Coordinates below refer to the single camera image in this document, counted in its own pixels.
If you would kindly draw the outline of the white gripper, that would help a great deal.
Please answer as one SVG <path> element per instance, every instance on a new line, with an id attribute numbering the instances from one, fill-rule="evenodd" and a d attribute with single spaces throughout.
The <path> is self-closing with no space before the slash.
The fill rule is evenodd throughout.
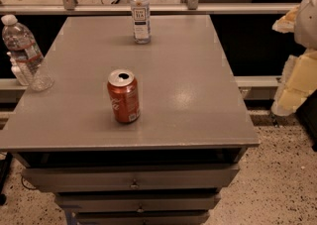
<path id="1" fill-rule="evenodd" d="M 317 0 L 302 0 L 276 20 L 272 29 L 283 34 L 294 33 L 295 42 L 312 49 L 301 56 L 290 56 L 284 65 L 271 112 L 288 116 L 317 90 Z"/>

